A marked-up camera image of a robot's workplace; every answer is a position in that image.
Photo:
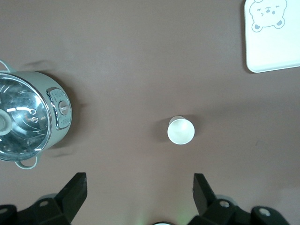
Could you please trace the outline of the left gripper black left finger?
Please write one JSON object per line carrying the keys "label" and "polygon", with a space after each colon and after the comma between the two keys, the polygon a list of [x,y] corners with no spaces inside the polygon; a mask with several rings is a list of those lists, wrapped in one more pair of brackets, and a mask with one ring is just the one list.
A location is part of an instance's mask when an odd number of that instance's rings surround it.
{"label": "left gripper black left finger", "polygon": [[15,205],[0,206],[2,225],[70,225],[87,198],[87,175],[78,172],[54,198],[43,198],[18,211]]}

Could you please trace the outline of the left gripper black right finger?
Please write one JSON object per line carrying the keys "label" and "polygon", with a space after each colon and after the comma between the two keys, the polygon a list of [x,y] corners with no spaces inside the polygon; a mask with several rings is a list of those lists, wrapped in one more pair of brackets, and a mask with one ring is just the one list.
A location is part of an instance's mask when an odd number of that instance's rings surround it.
{"label": "left gripper black right finger", "polygon": [[231,201],[217,198],[205,176],[194,174],[193,198],[199,215],[194,225],[287,225],[288,221],[275,209],[255,206],[251,212]]}

